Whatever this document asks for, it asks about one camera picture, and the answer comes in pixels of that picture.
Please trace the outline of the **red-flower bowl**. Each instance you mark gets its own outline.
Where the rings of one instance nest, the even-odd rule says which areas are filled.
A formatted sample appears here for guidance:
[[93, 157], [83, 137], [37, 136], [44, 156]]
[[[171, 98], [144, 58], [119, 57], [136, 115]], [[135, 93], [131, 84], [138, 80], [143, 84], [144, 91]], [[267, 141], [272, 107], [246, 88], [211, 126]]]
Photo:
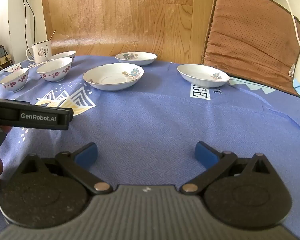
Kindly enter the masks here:
[[65, 51], [65, 52], [62, 52], [62, 53], [52, 55], [47, 60], [48, 61], [53, 61], [53, 60], [61, 59], [61, 58], [65, 58], [65, 57], [69, 57], [73, 60], [75, 58], [75, 56], [76, 56], [76, 51]]
[[73, 59], [70, 57], [55, 59], [40, 66], [37, 73], [45, 81], [58, 82], [70, 72], [72, 62]]
[[25, 86], [28, 77], [29, 77], [29, 68], [22, 68], [4, 77], [0, 81], [0, 84], [7, 91], [17, 92]]

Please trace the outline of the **large floral plate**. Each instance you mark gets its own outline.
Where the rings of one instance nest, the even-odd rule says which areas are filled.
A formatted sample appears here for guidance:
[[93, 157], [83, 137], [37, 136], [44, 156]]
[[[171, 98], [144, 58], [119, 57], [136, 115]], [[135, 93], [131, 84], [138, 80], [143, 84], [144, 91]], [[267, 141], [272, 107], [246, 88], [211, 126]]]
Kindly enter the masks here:
[[132, 87], [143, 75], [143, 68], [136, 64], [112, 63], [88, 70], [83, 80], [99, 90], [119, 91]]

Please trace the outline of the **small black charger box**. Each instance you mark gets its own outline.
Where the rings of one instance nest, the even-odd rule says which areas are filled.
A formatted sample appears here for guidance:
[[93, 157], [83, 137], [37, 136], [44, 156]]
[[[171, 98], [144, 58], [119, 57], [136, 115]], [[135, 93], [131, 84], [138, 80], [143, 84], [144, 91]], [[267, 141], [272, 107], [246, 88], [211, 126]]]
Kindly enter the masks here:
[[6, 56], [6, 51], [4, 46], [0, 45], [0, 58], [5, 57]]

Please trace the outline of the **white enamel mug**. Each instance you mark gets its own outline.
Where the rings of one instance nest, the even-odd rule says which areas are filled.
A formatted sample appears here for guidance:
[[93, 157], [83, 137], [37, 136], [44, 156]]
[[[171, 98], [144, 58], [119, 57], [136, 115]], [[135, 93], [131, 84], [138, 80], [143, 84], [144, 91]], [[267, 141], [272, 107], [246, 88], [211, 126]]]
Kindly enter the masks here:
[[[30, 59], [28, 56], [29, 50], [32, 51], [33, 59]], [[30, 48], [27, 48], [25, 53], [27, 59], [31, 62], [35, 62], [36, 64], [45, 62], [48, 58], [52, 56], [51, 40], [35, 43], [32, 46], [30, 46]]]

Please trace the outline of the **blue printed tablecloth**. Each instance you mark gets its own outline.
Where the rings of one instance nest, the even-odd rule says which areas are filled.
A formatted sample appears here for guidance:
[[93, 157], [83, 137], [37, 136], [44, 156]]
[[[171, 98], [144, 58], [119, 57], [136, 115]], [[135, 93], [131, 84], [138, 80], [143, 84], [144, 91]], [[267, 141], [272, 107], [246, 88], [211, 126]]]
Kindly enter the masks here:
[[285, 226], [300, 237], [300, 98], [231, 81], [194, 88], [173, 62], [146, 66], [139, 82], [117, 92], [94, 89], [83, 74], [114, 63], [112, 57], [77, 56], [68, 75], [44, 81], [35, 68], [14, 93], [0, 84], [0, 98], [48, 105], [71, 103], [79, 115], [67, 131], [13, 128], [0, 148], [7, 181], [23, 158], [51, 158], [89, 142], [98, 146], [91, 172], [113, 186], [181, 186], [204, 171], [194, 158], [197, 142], [242, 157], [263, 153], [288, 187], [293, 207]]

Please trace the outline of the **brown seat cushion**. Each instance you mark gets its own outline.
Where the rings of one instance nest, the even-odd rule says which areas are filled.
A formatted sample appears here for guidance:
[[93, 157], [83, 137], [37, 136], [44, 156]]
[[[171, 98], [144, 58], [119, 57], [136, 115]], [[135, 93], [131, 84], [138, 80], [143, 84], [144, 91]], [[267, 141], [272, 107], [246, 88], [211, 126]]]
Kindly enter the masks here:
[[202, 64], [297, 96], [300, 21], [272, 0], [213, 0]]

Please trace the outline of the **wooden board panel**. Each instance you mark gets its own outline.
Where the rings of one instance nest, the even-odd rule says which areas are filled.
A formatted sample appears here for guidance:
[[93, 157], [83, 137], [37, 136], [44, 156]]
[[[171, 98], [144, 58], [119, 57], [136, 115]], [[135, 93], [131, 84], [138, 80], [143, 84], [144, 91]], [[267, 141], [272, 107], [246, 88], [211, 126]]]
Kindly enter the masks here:
[[200, 63], [213, 0], [42, 0], [52, 51]]

